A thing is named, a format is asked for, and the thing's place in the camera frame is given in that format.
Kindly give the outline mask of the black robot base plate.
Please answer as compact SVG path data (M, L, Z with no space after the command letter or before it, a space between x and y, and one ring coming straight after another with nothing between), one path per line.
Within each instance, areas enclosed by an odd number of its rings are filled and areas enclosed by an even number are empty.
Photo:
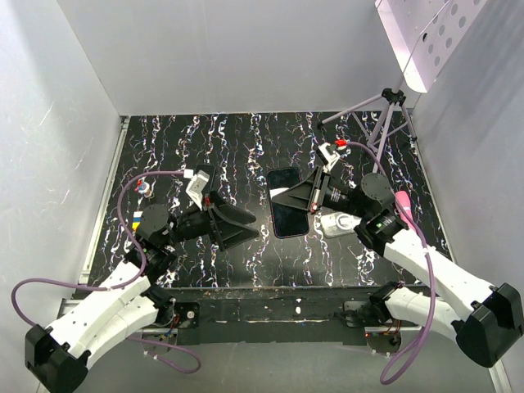
M179 346L218 343L334 342L364 346L385 333L397 349L403 324L353 323L347 312L365 305L375 287L174 288L174 316L141 330Z

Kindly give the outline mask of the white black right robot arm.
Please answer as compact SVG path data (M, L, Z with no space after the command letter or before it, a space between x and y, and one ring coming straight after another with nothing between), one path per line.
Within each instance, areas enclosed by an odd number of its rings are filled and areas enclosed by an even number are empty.
M408 321L455 341L473 362L485 368L523 335L523 307L516 288L495 286L457 266L430 246L400 217L387 179L364 176L355 188L337 182L320 168L292 186L271 186L271 202L314 213L320 207L358 218L357 238L377 254L408 270L434 298L389 282L366 305L346 314L354 323L389 325Z

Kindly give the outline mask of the black phone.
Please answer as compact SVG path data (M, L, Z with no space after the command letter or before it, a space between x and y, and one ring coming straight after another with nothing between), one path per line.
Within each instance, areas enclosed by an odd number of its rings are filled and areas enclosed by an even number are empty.
M267 189L274 235L279 239L300 237L309 233L306 212L289 202L285 192L300 181L296 167L271 169L267 173Z

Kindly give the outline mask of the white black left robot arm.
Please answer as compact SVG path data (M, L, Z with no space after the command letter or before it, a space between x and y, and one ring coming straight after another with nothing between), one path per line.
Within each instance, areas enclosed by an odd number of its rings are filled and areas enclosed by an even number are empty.
M73 392L88 370L110 349L150 325L166 327L179 319L176 300L157 280L175 262L175 245L208 236L221 251L258 237L256 217L227 203L217 192L202 206L175 216L160 204L134 220L132 248L103 282L71 311L47 327L25 335L25 366L50 392Z

